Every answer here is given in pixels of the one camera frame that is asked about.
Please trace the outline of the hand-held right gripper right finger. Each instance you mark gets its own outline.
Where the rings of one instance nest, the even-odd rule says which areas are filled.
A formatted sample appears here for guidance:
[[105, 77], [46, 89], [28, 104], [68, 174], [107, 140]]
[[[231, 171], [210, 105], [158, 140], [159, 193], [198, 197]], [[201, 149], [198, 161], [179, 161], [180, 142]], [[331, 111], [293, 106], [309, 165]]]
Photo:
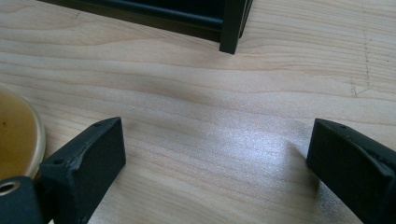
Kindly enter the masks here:
[[396, 224], [396, 151], [316, 119], [306, 165], [364, 224]]

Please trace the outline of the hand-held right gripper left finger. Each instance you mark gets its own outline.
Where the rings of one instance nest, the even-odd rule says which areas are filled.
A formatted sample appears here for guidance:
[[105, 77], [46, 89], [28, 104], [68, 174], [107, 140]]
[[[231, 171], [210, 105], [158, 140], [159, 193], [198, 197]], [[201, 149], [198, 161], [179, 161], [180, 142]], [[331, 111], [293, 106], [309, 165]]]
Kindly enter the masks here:
[[40, 163], [44, 219], [87, 224], [125, 163], [121, 118], [91, 125]]

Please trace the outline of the round amber glass dish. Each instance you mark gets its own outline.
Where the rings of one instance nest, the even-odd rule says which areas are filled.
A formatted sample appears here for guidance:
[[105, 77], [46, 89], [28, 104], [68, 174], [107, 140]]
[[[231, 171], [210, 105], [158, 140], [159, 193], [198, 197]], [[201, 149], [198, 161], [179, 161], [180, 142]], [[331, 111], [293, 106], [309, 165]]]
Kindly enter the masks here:
[[34, 178], [46, 148], [44, 125], [34, 107], [0, 86], [0, 180]]

